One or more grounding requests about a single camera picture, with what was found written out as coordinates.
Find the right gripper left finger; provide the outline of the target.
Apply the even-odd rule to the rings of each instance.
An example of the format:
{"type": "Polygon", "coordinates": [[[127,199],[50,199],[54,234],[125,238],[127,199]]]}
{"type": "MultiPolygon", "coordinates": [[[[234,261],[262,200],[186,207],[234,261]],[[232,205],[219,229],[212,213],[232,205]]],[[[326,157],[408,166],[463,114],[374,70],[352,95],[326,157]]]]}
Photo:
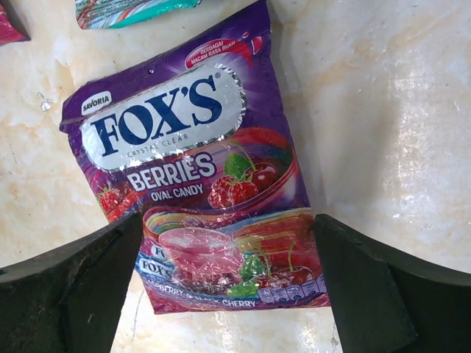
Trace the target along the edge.
{"type": "Polygon", "coordinates": [[[109,352],[143,237],[140,213],[1,269],[2,352],[109,352]]]}

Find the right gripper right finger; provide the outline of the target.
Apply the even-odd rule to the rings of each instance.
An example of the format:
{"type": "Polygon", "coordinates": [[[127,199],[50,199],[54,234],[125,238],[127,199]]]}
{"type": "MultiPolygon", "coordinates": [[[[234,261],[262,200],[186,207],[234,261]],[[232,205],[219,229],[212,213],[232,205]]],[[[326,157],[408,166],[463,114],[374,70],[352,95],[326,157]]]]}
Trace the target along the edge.
{"type": "Polygon", "coordinates": [[[314,219],[344,352],[469,352],[470,275],[314,219]]]}

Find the purple candy bag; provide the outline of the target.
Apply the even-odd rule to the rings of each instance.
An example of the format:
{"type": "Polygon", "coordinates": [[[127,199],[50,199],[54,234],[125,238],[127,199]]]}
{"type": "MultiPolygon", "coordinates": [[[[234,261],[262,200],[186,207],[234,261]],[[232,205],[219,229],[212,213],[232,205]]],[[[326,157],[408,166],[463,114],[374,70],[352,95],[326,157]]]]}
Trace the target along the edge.
{"type": "Polygon", "coordinates": [[[4,1],[1,1],[1,46],[30,40],[23,24],[17,24],[15,20],[15,13],[8,10],[4,1]]]}
{"type": "Polygon", "coordinates": [[[327,307],[264,1],[89,82],[60,130],[108,221],[140,213],[156,314],[327,307]]]}

